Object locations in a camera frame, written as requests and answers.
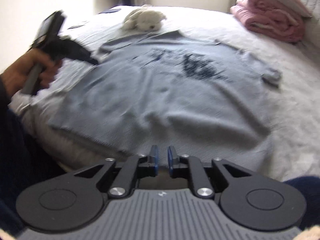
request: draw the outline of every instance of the white pillow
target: white pillow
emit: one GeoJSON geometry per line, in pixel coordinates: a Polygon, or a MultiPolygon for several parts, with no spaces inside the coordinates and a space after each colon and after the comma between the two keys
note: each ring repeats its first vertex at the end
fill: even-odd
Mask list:
{"type": "Polygon", "coordinates": [[[311,19],[306,19],[304,40],[320,48],[320,0],[300,0],[312,13],[311,19]]]}

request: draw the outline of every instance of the dark blue pant leg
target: dark blue pant leg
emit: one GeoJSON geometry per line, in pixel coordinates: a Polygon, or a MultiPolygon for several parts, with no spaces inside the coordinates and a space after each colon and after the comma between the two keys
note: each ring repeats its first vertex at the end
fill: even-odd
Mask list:
{"type": "Polygon", "coordinates": [[[64,171],[27,135],[10,110],[0,116],[0,228],[16,235],[23,228],[15,202],[25,188],[64,171]]]}
{"type": "Polygon", "coordinates": [[[305,197],[307,201],[307,210],[304,215],[300,228],[310,228],[314,225],[320,225],[320,178],[319,177],[299,177],[285,182],[295,187],[305,197]]]}

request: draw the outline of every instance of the wrinkled fabric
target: wrinkled fabric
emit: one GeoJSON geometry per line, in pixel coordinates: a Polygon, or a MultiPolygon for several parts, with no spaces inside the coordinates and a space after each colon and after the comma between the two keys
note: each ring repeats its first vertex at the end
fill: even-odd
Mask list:
{"type": "Polygon", "coordinates": [[[102,45],[104,62],[68,92],[49,125],[82,145],[130,154],[160,147],[209,162],[222,157],[257,170],[272,151],[261,76],[279,73],[219,42],[178,31],[102,45]]]}

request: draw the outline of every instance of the black circular plate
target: black circular plate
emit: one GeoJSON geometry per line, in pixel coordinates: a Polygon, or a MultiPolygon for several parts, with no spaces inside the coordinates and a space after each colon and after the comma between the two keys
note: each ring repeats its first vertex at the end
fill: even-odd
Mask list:
{"type": "Polygon", "coordinates": [[[30,227],[57,232],[90,222],[103,203],[92,181],[67,174],[27,188],[19,195],[16,208],[30,227]]]}
{"type": "Polygon", "coordinates": [[[263,176],[237,178],[221,194],[220,206],[234,222],[258,231],[280,231],[300,223],[306,202],[294,187],[263,176]]]}

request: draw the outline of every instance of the sleeve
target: sleeve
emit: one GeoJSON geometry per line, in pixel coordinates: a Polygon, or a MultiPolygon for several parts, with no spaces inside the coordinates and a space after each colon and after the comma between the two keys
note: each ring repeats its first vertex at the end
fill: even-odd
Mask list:
{"type": "Polygon", "coordinates": [[[8,109],[8,104],[10,104],[10,99],[0,77],[0,113],[8,109]]]}
{"type": "Polygon", "coordinates": [[[261,75],[261,78],[265,83],[274,87],[279,87],[282,78],[280,70],[270,67],[248,51],[242,53],[241,58],[245,63],[247,63],[248,67],[261,75]]]}

